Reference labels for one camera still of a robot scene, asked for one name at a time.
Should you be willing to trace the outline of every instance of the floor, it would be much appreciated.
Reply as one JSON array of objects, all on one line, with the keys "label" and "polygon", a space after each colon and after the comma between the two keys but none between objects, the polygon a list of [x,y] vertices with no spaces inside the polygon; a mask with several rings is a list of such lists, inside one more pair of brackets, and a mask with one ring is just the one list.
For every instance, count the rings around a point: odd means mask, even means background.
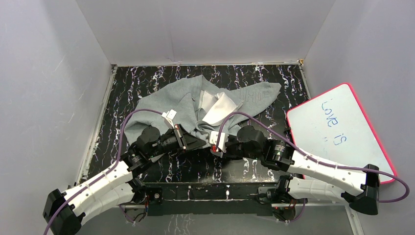
[{"label": "floor", "polygon": [[[280,83],[282,87],[277,101],[256,118],[289,138],[289,134],[284,132],[288,127],[285,114],[308,99],[298,64],[119,67],[87,177],[96,175],[114,161],[118,151],[120,126],[140,98],[180,78],[200,74],[216,86],[229,90],[262,81]],[[123,143],[122,151],[126,148],[127,142]],[[162,158],[142,175],[142,180],[149,183],[271,183],[278,179],[278,175],[258,164],[256,160],[226,161],[211,155],[205,149]]]}]

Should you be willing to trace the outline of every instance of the black tabletop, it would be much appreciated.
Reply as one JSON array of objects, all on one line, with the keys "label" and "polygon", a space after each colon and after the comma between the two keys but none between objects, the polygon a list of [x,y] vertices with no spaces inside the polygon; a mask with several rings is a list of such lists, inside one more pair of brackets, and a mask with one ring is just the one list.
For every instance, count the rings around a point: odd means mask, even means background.
[{"label": "black tabletop", "polygon": [[[274,131],[291,138],[284,131],[288,127],[286,113],[308,100],[299,65],[119,67],[96,140],[88,178],[114,162],[121,124],[142,97],[178,79],[200,74],[216,86],[229,90],[264,81],[280,83],[277,100],[256,118]],[[122,143],[121,151],[125,152],[127,146],[127,142]],[[277,172],[261,166],[257,160],[229,161],[211,155],[208,149],[164,156],[141,176],[147,183],[207,184],[271,183],[278,178]]]}]

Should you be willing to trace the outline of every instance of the white wall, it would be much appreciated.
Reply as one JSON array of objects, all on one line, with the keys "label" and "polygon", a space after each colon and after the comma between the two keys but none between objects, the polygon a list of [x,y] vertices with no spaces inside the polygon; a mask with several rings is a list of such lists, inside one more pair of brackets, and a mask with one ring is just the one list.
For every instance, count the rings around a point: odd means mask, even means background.
[{"label": "white wall", "polygon": [[334,0],[77,0],[118,65],[303,59]]},{"label": "white wall", "polygon": [[0,230],[42,234],[73,184],[111,65],[74,0],[0,2]]},{"label": "white wall", "polygon": [[[313,96],[350,82],[401,178],[415,188],[415,2],[337,0],[307,54]],[[381,187],[381,199],[403,187]],[[365,235],[414,233],[414,193],[381,204],[376,217],[360,215]]]}]

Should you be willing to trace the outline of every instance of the whiteboard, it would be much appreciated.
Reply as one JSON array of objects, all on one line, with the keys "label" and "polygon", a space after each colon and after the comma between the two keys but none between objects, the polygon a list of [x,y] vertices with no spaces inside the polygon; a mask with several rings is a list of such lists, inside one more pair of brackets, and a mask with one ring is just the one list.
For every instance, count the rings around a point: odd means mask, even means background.
[{"label": "whiteboard", "polygon": [[[294,143],[305,151],[341,164],[373,164],[396,175],[353,88],[343,83],[287,112]],[[382,183],[393,179],[380,176]]]}]

